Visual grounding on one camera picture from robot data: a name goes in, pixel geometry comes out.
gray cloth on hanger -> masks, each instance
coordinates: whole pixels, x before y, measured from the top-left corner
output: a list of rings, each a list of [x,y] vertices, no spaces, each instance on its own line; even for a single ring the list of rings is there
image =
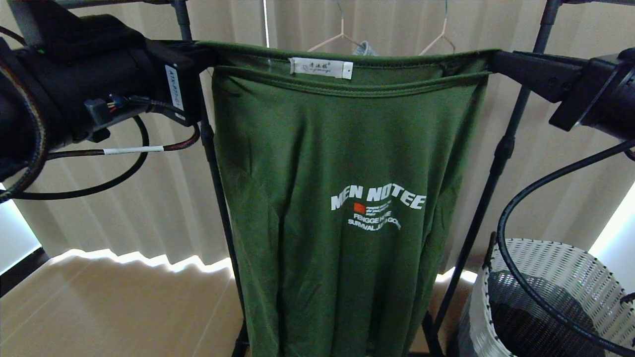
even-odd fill
[[[353,55],[357,56],[379,56],[375,50],[370,46],[368,41],[363,41],[361,46],[358,46],[353,52]]]

curtain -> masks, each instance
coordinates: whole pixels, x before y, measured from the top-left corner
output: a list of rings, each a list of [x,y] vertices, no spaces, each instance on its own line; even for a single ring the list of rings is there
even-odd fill
[[[342,0],[345,31],[355,40],[368,40],[380,55],[418,54],[441,31],[444,1]],[[451,0],[447,35],[458,51],[482,48],[531,51],[545,1]],[[339,33],[340,13],[333,0],[266,0],[268,31],[262,0],[189,0],[195,39],[230,41],[306,50]],[[168,5],[118,4],[81,10],[80,15],[110,13],[148,38],[178,39],[174,11]],[[565,4],[552,30],[547,53],[591,58],[633,46],[635,6],[590,3]],[[0,20],[15,23],[6,4]],[[341,40],[321,50],[352,53]],[[430,51],[449,53],[443,41]],[[201,76],[208,103],[210,76]],[[493,152],[505,132],[520,85],[501,75],[490,77],[486,102],[471,149],[469,166],[446,244],[441,270],[453,266],[485,185]],[[531,95],[516,135],[514,155],[499,180],[471,255],[480,264],[489,233],[498,216],[518,191],[568,163],[617,143],[590,128],[567,133],[548,124],[556,106]],[[186,128],[161,116],[145,116],[153,145],[180,141]],[[138,145],[132,122],[112,127],[111,139],[84,147]],[[134,162],[131,156],[56,160],[30,188],[52,192],[103,182]],[[635,181],[635,165],[616,156],[563,177],[526,199],[512,215],[508,236],[562,241],[588,249]],[[17,201],[23,215],[50,255],[70,248],[110,248],[116,254],[140,251],[147,257],[167,254],[170,262],[199,255],[206,264],[227,256],[227,248],[211,176],[203,148],[151,153],[146,165],[127,182],[100,194],[65,201]]]

laundry basket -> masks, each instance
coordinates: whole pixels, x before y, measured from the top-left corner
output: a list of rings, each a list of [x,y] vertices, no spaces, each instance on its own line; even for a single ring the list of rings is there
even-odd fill
[[[527,282],[552,306],[589,332],[624,347],[635,337],[631,303],[592,255],[570,245],[507,239]],[[481,270],[458,329],[461,357],[617,356],[560,325],[518,285],[495,248]]]

orange logo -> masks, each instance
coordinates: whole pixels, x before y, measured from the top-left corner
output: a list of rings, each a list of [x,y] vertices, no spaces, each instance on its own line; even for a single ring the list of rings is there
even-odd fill
[[[353,203],[353,211],[355,211],[356,213],[359,213],[361,215],[365,215],[366,214],[366,206],[362,205],[361,203]]]

clothing rack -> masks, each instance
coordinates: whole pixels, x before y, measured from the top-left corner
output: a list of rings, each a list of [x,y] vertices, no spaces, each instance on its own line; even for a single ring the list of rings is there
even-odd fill
[[[187,5],[185,3],[186,0],[174,0],[171,2],[171,5],[174,7],[178,24],[181,30],[181,37],[183,40],[192,41],[192,32],[190,29],[190,21],[187,12]],[[635,5],[635,0],[547,0],[547,3],[544,8],[544,12],[542,14],[542,19],[540,21],[540,30],[538,31],[538,36],[535,41],[535,45],[533,47],[534,53],[544,53],[545,48],[547,47],[547,42],[549,40],[549,35],[551,33],[551,29],[556,21],[556,15],[558,14],[558,10],[560,5],[563,3],[588,3],[591,1],[604,2],[604,3],[615,3],[615,4],[628,4]],[[409,353],[408,356],[416,357],[416,356],[434,356],[434,357],[445,357],[443,350],[441,348],[441,344],[439,343],[439,329],[441,328],[441,324],[448,312],[448,308],[450,306],[450,302],[454,293],[456,292],[458,281],[460,279],[462,271],[465,269],[465,265],[467,263],[467,258],[474,246],[474,242],[477,238],[479,229],[481,224],[483,223],[483,219],[485,217],[485,213],[487,208],[490,205],[491,198],[494,194],[494,190],[498,184],[498,179],[505,169],[505,164],[507,160],[511,158],[514,143],[516,140],[516,131],[518,130],[518,126],[520,124],[520,120],[525,111],[525,107],[527,105],[527,101],[529,99],[531,91],[527,87],[522,87],[518,98],[516,99],[516,104],[514,106],[514,110],[509,119],[509,124],[507,125],[507,129],[505,134],[501,138],[498,146],[494,151],[494,159],[491,164],[490,174],[485,184],[485,188],[483,189],[483,193],[481,194],[481,199],[479,200],[476,211],[474,212],[474,216],[472,218],[472,222],[470,224],[470,228],[467,232],[467,236],[465,237],[464,244],[459,253],[457,263],[455,265],[454,273],[452,274],[450,284],[448,289],[443,297],[441,305],[439,307],[439,311],[436,314],[436,317],[433,319],[432,314],[427,311],[425,314],[425,318],[422,321],[422,329],[424,331],[425,339],[428,344],[428,348],[430,353]],[[207,116],[206,110],[202,110],[202,120],[201,120],[201,141],[205,148],[205,155],[210,165],[211,176],[213,179],[214,190],[216,193],[216,197],[218,200],[218,208],[220,210],[220,216],[223,223],[223,229],[225,232],[225,238],[227,240],[227,248],[229,251],[229,257],[232,262],[232,267],[234,269],[234,276],[236,278],[236,287],[238,289],[238,296],[241,303],[241,308],[243,310],[244,316],[244,301],[243,301],[243,293],[240,284],[240,275],[238,273],[238,264],[236,259],[236,251],[234,250],[234,240],[231,231],[231,223],[229,220],[229,213],[227,210],[227,203],[225,201],[225,193],[223,190],[222,183],[220,181],[220,173],[218,170],[216,152],[214,151],[213,139],[214,133],[211,129],[210,121]],[[493,239],[490,240],[490,247],[493,246]],[[243,317],[243,325],[236,339],[236,345],[234,348],[234,352],[232,353],[232,357],[244,357],[249,347],[249,338],[247,335],[247,327],[246,321]]]

